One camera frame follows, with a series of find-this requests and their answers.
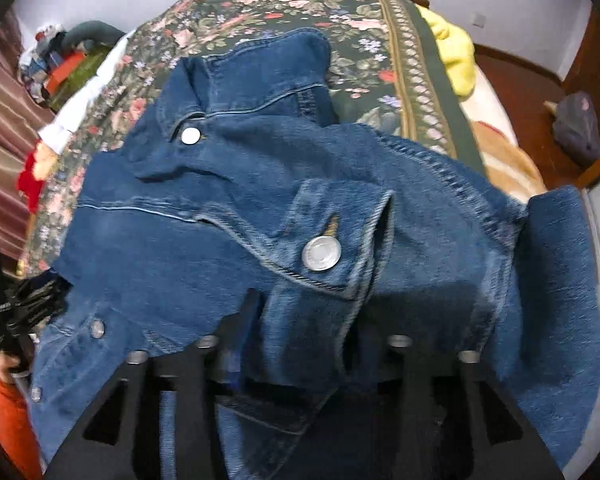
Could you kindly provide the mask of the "person's left hand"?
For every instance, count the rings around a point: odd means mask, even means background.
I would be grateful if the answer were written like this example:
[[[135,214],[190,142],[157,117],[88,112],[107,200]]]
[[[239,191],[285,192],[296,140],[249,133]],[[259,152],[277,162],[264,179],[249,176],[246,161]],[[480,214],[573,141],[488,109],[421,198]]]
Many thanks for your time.
[[[0,352],[0,381],[6,385],[12,385],[15,379],[12,370],[20,364],[20,359],[4,351]]]

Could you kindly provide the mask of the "orange sleeve forearm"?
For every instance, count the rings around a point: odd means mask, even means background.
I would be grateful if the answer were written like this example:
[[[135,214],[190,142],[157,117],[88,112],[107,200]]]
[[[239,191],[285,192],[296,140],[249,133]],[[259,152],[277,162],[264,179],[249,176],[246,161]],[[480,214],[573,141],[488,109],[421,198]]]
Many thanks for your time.
[[[23,477],[43,478],[38,442],[32,431],[27,402],[13,384],[0,378],[0,443]]]

